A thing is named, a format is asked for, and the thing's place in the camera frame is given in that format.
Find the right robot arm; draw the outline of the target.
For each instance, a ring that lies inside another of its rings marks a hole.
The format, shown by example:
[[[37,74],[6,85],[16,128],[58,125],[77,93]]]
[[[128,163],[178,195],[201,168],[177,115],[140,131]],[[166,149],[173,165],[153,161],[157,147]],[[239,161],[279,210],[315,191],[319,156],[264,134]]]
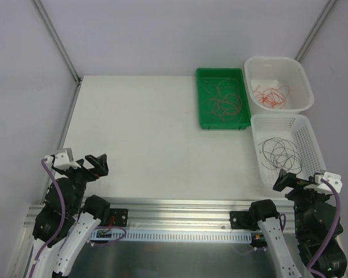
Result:
[[[336,239],[343,232],[339,197],[341,176],[323,171],[303,180],[282,169],[273,189],[281,192],[285,188],[291,189],[285,197],[293,202],[295,237],[307,271],[314,277],[343,277],[347,259]],[[249,223],[252,229],[262,231],[277,277],[301,277],[282,238],[280,218],[272,200],[251,203]]]

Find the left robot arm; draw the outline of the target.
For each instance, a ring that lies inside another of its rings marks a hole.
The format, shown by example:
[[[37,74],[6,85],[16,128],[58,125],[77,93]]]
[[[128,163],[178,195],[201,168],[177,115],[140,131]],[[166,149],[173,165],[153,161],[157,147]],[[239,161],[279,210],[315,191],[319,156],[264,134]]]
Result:
[[[108,175],[107,155],[74,160],[70,149],[62,149],[44,157],[41,165],[52,182],[35,218],[26,276],[68,277],[90,234],[110,219],[108,201],[84,197],[87,183]]]

